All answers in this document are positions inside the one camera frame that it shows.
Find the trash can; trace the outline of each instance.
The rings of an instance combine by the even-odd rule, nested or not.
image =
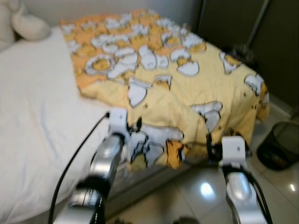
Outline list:
[[[283,170],[299,161],[299,125],[279,122],[256,151],[262,164],[273,170]]]

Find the yellow blanket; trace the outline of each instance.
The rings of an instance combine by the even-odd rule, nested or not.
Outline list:
[[[62,22],[82,96],[142,117],[128,144],[133,170],[178,168],[184,155],[206,157],[207,132],[227,129],[250,143],[256,117],[269,113],[263,79],[202,38],[142,9]]]

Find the white tile floor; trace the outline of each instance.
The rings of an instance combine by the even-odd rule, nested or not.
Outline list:
[[[256,156],[256,148],[272,126],[285,117],[271,112],[256,125],[248,166],[260,183],[274,224],[299,223],[299,165],[276,172],[266,168]],[[201,224],[232,224],[225,200],[223,174],[214,169],[192,168],[167,185],[127,208],[116,217],[133,224],[171,224],[180,216],[196,217]]]

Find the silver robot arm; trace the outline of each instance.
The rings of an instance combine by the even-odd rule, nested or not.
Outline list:
[[[113,109],[109,120],[109,136],[97,148],[88,177],[76,186],[54,224],[105,223],[105,201],[116,175],[122,147],[130,138],[126,110]],[[209,159],[215,160],[211,135],[207,138],[207,149]],[[272,224],[272,221],[266,221],[256,203],[256,190],[240,169],[247,169],[244,139],[240,136],[223,137],[221,153],[219,167],[226,179],[226,198],[233,212],[234,224]]]
[[[54,224],[104,224],[105,201],[114,181],[125,142],[129,140],[127,111],[113,109],[109,136],[98,146],[89,175],[79,182]]]
[[[239,171],[248,171],[245,141],[240,136],[222,138],[222,160],[219,163],[226,179],[226,200],[234,224],[269,224],[257,204],[256,189],[247,176]]]

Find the white plush toy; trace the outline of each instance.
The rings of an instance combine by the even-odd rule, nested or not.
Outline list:
[[[31,15],[22,0],[0,0],[0,51],[15,42],[14,31],[26,40],[37,41],[50,34],[50,27]]]

